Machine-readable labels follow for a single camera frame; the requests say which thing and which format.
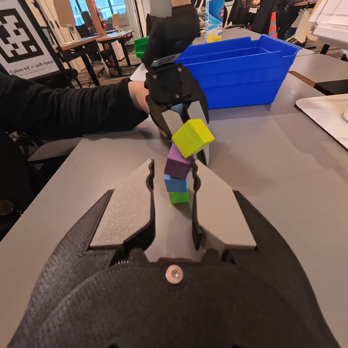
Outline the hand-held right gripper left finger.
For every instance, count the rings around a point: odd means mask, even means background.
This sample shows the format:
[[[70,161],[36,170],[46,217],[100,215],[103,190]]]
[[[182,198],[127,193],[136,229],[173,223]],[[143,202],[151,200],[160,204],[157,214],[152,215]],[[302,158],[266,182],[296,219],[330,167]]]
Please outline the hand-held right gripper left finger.
[[[90,242],[94,250],[147,250],[155,238],[154,159],[114,188]]]

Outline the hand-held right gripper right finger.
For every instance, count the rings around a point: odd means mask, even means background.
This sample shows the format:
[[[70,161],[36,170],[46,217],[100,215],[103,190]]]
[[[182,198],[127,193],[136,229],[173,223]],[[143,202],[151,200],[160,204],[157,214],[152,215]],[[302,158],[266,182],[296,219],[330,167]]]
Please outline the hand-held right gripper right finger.
[[[256,241],[233,189],[200,160],[192,164],[192,239],[199,250],[254,250]]]

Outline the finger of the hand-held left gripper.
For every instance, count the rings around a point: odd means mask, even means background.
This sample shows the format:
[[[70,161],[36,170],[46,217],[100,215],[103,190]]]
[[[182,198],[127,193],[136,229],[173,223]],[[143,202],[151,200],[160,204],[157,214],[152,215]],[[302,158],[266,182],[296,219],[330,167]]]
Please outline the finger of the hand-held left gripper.
[[[182,119],[182,108],[170,109],[162,112],[163,119],[172,137],[185,123]]]
[[[206,127],[209,129],[208,122],[199,101],[191,102],[187,109],[187,113],[189,119],[202,119]],[[199,153],[194,154],[194,159],[199,159],[208,167],[210,159],[209,145],[206,145]]]

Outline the yellow foam cube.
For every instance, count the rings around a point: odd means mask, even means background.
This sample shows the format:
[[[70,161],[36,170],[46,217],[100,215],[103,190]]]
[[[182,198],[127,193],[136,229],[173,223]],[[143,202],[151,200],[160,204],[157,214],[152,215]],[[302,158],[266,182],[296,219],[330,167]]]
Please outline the yellow foam cube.
[[[184,158],[191,157],[215,140],[202,119],[189,119],[174,135],[172,140]]]

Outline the purple foam cube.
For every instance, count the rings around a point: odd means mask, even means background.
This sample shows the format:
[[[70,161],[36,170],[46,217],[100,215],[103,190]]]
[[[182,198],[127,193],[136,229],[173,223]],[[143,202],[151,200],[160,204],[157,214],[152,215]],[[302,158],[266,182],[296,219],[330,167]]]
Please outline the purple foam cube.
[[[165,164],[164,174],[177,179],[186,179],[192,166],[193,159],[193,156],[185,158],[178,147],[173,143]]]

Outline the blue foam cube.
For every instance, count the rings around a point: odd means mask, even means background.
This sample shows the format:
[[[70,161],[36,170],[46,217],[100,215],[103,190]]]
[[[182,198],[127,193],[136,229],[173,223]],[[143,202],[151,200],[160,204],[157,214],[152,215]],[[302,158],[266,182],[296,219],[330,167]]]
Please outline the blue foam cube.
[[[179,179],[174,176],[164,174],[164,182],[168,193],[184,193],[188,190],[188,177]]]

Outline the person's left forearm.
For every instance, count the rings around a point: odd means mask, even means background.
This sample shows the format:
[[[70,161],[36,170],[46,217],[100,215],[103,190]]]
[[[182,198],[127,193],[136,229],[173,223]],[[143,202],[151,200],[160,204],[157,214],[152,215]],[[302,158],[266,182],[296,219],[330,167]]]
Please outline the person's left forearm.
[[[1,73],[1,128],[44,138],[130,131],[148,118],[130,98],[130,81],[126,78],[94,88],[49,89]]]

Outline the person's left hand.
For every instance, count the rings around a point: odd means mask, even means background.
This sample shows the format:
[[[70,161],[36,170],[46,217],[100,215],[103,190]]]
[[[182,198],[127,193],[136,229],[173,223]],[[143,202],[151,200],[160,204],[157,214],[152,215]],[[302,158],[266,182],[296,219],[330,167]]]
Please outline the person's left hand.
[[[149,105],[146,101],[149,91],[145,88],[144,82],[130,81],[128,83],[128,91],[134,106],[138,110],[144,111],[147,115],[150,115]]]

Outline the green plastic bin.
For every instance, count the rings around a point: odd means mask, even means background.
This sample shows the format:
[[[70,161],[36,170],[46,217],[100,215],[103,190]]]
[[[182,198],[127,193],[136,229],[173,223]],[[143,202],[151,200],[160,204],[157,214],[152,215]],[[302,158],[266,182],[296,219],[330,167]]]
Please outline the green plastic bin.
[[[141,62],[143,62],[144,53],[145,53],[149,38],[150,36],[146,36],[146,37],[142,37],[142,38],[134,40],[134,50],[135,50],[137,58],[139,58]]]

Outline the blue plastic bin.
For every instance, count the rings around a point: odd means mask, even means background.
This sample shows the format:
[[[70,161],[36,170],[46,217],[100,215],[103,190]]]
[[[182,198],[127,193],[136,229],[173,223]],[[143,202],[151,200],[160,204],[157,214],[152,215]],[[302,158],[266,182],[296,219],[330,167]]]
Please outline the blue plastic bin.
[[[175,61],[188,68],[208,109],[271,104],[301,47],[262,34],[189,46]]]

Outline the wooden desk with black legs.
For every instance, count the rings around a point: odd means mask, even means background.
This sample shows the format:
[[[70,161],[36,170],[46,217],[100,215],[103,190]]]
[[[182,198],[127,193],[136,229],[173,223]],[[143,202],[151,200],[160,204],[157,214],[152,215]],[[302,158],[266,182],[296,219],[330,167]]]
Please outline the wooden desk with black legs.
[[[123,73],[121,66],[119,65],[118,59],[115,55],[115,50],[112,47],[112,43],[118,41],[122,47],[127,66],[128,67],[137,67],[139,64],[131,64],[126,49],[126,41],[129,41],[133,38],[133,30],[123,31],[123,32],[114,32],[111,34],[106,34],[104,36],[97,37],[96,43],[103,46],[103,50],[99,50],[102,62],[104,67],[107,67],[110,77],[115,78],[116,76],[111,72],[111,69],[114,69],[118,73],[118,77],[131,76],[131,73]]]
[[[70,61],[80,57],[95,86],[100,86],[100,82],[89,60],[89,54],[92,51],[93,43],[96,43],[99,38],[101,38],[101,36],[81,38],[77,41],[65,43],[62,46],[57,44],[54,48],[54,51],[60,55],[60,59],[67,63],[68,66],[70,66]]]

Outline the blue white wipes canister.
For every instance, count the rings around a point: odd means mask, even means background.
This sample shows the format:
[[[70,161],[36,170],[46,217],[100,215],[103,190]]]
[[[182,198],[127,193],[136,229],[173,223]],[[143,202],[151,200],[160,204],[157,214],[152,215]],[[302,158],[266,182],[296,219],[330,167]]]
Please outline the blue white wipes canister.
[[[205,6],[205,43],[222,40],[224,0],[207,0]]]

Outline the orange traffic cone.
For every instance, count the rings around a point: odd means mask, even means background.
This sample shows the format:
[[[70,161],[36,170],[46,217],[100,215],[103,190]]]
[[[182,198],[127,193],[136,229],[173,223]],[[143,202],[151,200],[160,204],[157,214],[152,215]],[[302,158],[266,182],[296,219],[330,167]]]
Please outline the orange traffic cone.
[[[272,12],[268,35],[277,38],[276,11]]]

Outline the black white code sign board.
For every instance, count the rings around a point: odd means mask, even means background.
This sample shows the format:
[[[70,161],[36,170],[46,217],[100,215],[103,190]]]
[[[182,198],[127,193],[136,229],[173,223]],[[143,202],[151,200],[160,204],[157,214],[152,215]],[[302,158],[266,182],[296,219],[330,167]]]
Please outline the black white code sign board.
[[[63,70],[63,65],[26,1],[0,1],[1,71],[34,79]]]

